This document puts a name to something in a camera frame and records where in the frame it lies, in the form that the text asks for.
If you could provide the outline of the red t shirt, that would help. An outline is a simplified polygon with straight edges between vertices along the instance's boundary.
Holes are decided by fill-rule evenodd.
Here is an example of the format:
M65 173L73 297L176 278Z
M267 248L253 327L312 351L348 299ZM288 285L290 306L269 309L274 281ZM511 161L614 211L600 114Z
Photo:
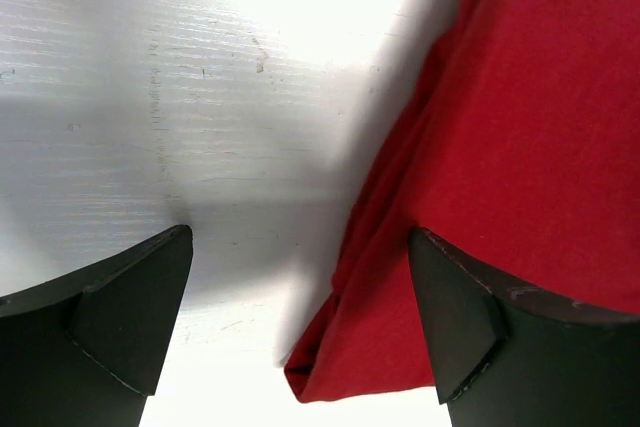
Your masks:
M459 0L285 365L298 401L433 383L414 226L558 294L638 312L639 0Z

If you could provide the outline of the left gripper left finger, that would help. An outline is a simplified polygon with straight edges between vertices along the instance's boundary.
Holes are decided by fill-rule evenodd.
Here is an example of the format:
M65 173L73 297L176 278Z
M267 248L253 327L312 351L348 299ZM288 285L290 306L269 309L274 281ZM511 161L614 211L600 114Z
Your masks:
M2 297L2 425L139 425L192 258L192 230L176 225Z

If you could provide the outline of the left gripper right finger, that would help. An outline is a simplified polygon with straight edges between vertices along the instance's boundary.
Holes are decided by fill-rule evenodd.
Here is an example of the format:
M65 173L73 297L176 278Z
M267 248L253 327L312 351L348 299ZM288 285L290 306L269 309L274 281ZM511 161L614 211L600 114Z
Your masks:
M639 319L545 290L424 228L409 267L455 426L635 426Z

